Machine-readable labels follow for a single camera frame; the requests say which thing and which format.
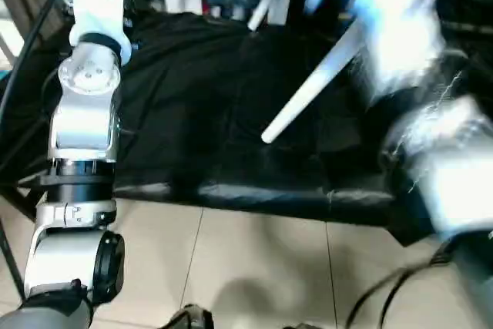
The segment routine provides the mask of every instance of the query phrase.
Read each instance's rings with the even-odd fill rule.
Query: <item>robotic arm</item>
[[[7,328],[87,328],[123,284],[123,238],[108,230],[119,138],[120,66],[131,55],[123,0],[74,0],[72,55],[59,66],[62,98],[51,123],[46,203],[38,206],[22,306]]]

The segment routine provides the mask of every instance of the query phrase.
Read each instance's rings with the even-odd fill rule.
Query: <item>white floor tile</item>
[[[183,303],[218,329],[335,327],[325,224],[204,210]]]
[[[14,209],[0,197],[0,219],[2,220],[12,253],[17,261],[19,271],[24,276],[25,264],[28,259],[34,223]],[[0,301],[20,304],[21,300],[15,289],[5,259],[0,253]]]
[[[4,302],[0,302],[0,316],[8,314],[9,312],[12,312],[17,307],[18,307],[17,304],[7,304]]]
[[[96,318],[160,327],[179,309],[202,210],[118,200],[125,282]]]
[[[403,248],[387,231],[328,224],[337,323],[344,327],[357,299],[398,267],[429,258],[438,242],[428,239]],[[368,301],[353,327],[375,328],[391,285]],[[482,328],[453,268],[440,267],[411,278],[396,295],[386,328]]]
[[[104,321],[104,320],[94,320],[91,324],[91,329],[143,329],[143,328],[152,329],[154,327],[127,324],[118,321]]]

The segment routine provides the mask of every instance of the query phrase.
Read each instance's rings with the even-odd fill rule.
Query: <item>black fabric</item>
[[[190,14],[148,14],[131,39],[139,50],[122,69],[115,196],[386,226],[405,243],[424,235],[406,229],[409,215],[365,143],[364,110],[346,72],[273,144],[260,140],[328,42]],[[41,186],[67,40],[60,32],[22,70],[0,128],[1,185]],[[488,106],[488,43],[460,43],[476,64],[464,74]]]

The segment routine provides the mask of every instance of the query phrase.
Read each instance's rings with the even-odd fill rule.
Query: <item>metal stand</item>
[[[2,249],[2,253],[3,256],[5,257],[5,261],[7,262],[10,275],[14,280],[14,284],[15,287],[17,288],[18,295],[21,297],[22,302],[24,302],[25,301],[24,282],[22,281],[22,276],[21,273],[19,273],[18,266],[17,263],[15,262],[15,258],[14,255],[12,254],[10,245],[8,244],[7,235],[5,234],[2,220],[0,220],[0,248]]]

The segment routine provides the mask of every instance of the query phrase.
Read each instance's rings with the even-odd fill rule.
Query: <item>floor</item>
[[[359,296],[384,275],[429,257],[423,240],[402,248],[385,230],[200,207],[119,200],[126,241],[121,294],[93,328],[160,327],[187,303],[219,329],[281,329],[302,321],[342,328]],[[33,225],[0,199],[0,217],[23,268]],[[375,328],[385,292],[356,327]],[[19,303],[0,257],[0,314]],[[392,304],[386,328],[483,328],[453,267],[416,276]]]

